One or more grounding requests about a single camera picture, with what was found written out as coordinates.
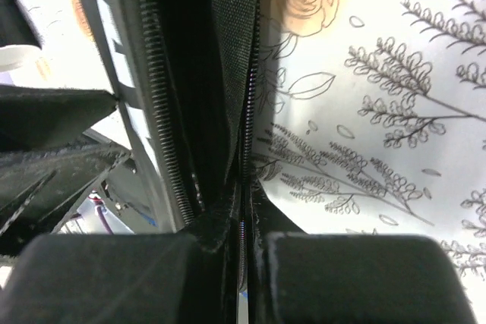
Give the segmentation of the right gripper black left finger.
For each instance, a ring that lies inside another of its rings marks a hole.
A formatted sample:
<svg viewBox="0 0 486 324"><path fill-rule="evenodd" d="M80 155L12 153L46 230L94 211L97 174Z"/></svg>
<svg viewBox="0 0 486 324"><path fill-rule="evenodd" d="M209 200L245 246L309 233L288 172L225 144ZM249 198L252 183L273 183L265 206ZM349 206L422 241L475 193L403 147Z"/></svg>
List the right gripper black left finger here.
<svg viewBox="0 0 486 324"><path fill-rule="evenodd" d="M227 209L174 234L48 234L22 252L3 323L234 323L237 221Z"/></svg>

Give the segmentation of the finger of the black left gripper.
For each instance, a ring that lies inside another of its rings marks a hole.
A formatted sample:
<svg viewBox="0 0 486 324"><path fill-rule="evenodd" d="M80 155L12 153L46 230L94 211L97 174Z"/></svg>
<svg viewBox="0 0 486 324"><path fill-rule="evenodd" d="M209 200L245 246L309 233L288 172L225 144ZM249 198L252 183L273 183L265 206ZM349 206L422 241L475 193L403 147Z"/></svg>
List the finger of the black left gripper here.
<svg viewBox="0 0 486 324"><path fill-rule="evenodd" d="M104 90L1 86L1 151L64 146L111 115L117 99Z"/></svg>
<svg viewBox="0 0 486 324"><path fill-rule="evenodd" d="M53 232L130 153L114 145L1 154L1 255Z"/></svg>

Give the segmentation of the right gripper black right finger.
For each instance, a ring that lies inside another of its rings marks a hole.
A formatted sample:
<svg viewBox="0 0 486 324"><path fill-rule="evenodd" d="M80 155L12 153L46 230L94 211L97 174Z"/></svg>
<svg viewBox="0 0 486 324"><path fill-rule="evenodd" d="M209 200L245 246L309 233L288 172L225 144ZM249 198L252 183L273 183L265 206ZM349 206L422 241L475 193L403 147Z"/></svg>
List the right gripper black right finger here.
<svg viewBox="0 0 486 324"><path fill-rule="evenodd" d="M307 234L260 184L248 190L252 323L473 323L436 241L418 235Z"/></svg>

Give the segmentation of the black Crossway racket cover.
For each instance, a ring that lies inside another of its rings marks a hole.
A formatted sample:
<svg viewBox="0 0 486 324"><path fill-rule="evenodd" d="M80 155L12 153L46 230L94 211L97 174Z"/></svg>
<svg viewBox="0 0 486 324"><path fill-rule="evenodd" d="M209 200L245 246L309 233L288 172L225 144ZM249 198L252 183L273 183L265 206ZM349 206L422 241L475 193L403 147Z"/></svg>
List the black Crossway racket cover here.
<svg viewBox="0 0 486 324"><path fill-rule="evenodd" d="M257 0L80 0L160 231L237 175Z"/></svg>

